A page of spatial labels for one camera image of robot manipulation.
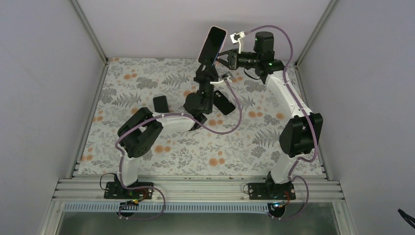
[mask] phone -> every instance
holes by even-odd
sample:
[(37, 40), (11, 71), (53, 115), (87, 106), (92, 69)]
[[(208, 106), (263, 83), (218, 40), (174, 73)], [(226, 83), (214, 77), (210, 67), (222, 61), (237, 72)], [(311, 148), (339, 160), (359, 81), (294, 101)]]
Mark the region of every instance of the phone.
[(223, 113), (223, 115), (228, 115), (235, 110), (235, 105), (233, 105), (225, 95), (220, 91), (215, 91), (213, 96), (213, 104)]
[(212, 26), (206, 36), (205, 44), (203, 44), (197, 61), (206, 66), (209, 64), (213, 66), (222, 49), (226, 34), (226, 30)]
[(166, 114), (169, 112), (167, 105), (167, 98), (165, 95), (157, 96), (153, 98), (154, 111), (160, 114)]

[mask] cable connector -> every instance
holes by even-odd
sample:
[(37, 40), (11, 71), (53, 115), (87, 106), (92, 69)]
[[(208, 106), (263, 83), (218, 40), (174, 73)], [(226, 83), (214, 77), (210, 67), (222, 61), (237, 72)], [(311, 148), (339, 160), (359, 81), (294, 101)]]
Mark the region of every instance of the cable connector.
[(241, 31), (239, 33), (231, 34), (232, 43), (233, 44), (239, 43), (238, 54), (240, 54), (244, 50), (244, 41), (242, 40), (243, 38), (245, 38), (244, 31)]
[(224, 74), (222, 74), (222, 75), (220, 75), (219, 77), (221, 78), (220, 81), (210, 82), (210, 84), (212, 84), (212, 85), (214, 85), (216, 87), (223, 87), (223, 86), (226, 85), (225, 80), (228, 80), (228, 79), (231, 80), (231, 81), (234, 80), (234, 77), (233, 77), (232, 73), (229, 72), (229, 71), (226, 72), (226, 73), (224, 73)]
[(233, 33), (231, 34), (231, 40), (233, 44), (237, 44), (241, 38), (245, 38), (244, 31), (239, 33)]

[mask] black bracket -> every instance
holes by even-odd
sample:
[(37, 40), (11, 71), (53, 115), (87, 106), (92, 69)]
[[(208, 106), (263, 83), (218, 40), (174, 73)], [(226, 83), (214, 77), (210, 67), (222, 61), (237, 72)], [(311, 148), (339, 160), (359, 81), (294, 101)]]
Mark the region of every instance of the black bracket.
[(271, 173), (268, 172), (265, 183), (249, 183), (248, 194), (250, 200), (295, 200), (296, 193), (291, 182), (275, 184)]
[(309, 126), (305, 117), (295, 116), (290, 119), (279, 136), (279, 144), (282, 151), (290, 156), (295, 157), (298, 154), (308, 154), (314, 148), (311, 128), (316, 133), (317, 143), (319, 143), (320, 133), (323, 126), (323, 117), (321, 114), (310, 114), (312, 127)]
[[(132, 185), (129, 185), (130, 188), (135, 187), (141, 187), (141, 186), (154, 186), (152, 182), (135, 182)], [(105, 199), (151, 199), (153, 196), (153, 191), (148, 190), (147, 196), (144, 198), (144, 191), (143, 190), (128, 190), (122, 187), (121, 182), (117, 178), (117, 176), (114, 176), (114, 182), (107, 182), (107, 185), (105, 186), (105, 193), (104, 198)]]
[[(153, 113), (148, 108), (140, 108), (123, 126), (121, 126), (117, 133), (118, 136), (121, 137), (133, 127), (152, 117)], [(163, 125), (156, 120), (151, 121), (144, 126), (147, 128), (143, 132), (141, 132), (140, 129), (137, 129), (123, 138), (120, 142), (121, 146), (127, 151), (129, 158), (139, 158), (146, 154), (163, 130)]]
[[(184, 102), (184, 109), (189, 112), (201, 124), (204, 124), (207, 118), (203, 114), (210, 114), (213, 110), (213, 90), (214, 85), (210, 82), (219, 81), (219, 75), (212, 62), (205, 61), (196, 71), (196, 76), (193, 81), (199, 84), (199, 89), (196, 93), (190, 93), (186, 96)], [(190, 131), (199, 129), (201, 126), (197, 123), (193, 125)]]
[[(254, 51), (238, 53), (238, 49), (227, 50), (219, 53), (216, 61), (230, 70), (236, 70), (239, 67), (255, 69), (255, 74), (259, 76), (263, 84), (269, 74), (284, 69), (284, 64), (274, 59), (274, 35), (272, 33), (256, 33)], [(227, 60), (219, 58), (223, 55), (228, 56)]]

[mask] floral tablecloth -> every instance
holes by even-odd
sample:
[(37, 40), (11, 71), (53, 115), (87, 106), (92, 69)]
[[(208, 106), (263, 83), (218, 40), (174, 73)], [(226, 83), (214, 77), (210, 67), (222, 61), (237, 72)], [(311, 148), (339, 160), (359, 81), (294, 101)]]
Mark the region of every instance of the floral tablecloth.
[[(193, 81), (198, 66), (195, 59), (111, 59), (78, 173), (117, 171), (120, 156), (114, 148), (116, 133), (139, 108), (153, 111), (153, 97), (165, 95), (171, 112), (185, 112), (185, 97), (198, 88)], [(221, 65), (217, 70), (219, 74), (227, 71)], [(163, 134), (140, 158), (139, 174), (266, 175), (271, 170), (284, 154), (278, 138), (288, 121), (287, 114), (260, 81), (248, 78), (242, 69), (232, 74), (236, 79), (231, 85), (243, 109), (238, 130), (228, 135), (203, 128)], [(299, 92), (293, 67), (288, 75)], [(235, 103), (226, 86), (217, 89)], [(214, 107), (207, 118), (210, 128), (226, 131), (236, 125), (239, 112), (224, 116)], [(318, 159), (311, 164), (300, 162), (294, 174), (321, 175)]]

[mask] gray wall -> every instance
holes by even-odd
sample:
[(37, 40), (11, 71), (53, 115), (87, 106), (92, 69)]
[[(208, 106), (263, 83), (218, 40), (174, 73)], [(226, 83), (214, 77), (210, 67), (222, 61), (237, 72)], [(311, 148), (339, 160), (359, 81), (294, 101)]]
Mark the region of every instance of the gray wall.
[[(78, 0), (109, 57), (197, 58), (212, 25), (230, 33), (275, 24), (292, 38), (297, 58), (330, 0)], [(290, 49), (273, 31), (279, 59)], [(252, 51), (254, 34), (244, 41)], [(224, 49), (235, 48), (229, 37)]]
[(358, 234), (413, 234), (415, 1), (340, 0), (300, 66)]
[(0, 7), (1, 234), (39, 232), (103, 63), (68, 0)]

